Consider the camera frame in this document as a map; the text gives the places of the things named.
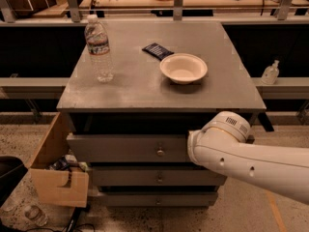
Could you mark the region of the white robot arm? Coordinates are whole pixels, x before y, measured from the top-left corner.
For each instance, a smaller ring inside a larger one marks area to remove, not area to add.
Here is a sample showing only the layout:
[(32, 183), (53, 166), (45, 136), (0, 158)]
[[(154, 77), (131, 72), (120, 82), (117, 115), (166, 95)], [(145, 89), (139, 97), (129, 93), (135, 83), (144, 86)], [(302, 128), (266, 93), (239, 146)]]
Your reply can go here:
[(309, 149), (249, 144), (249, 123), (223, 111), (187, 139), (192, 162), (221, 175), (309, 204)]

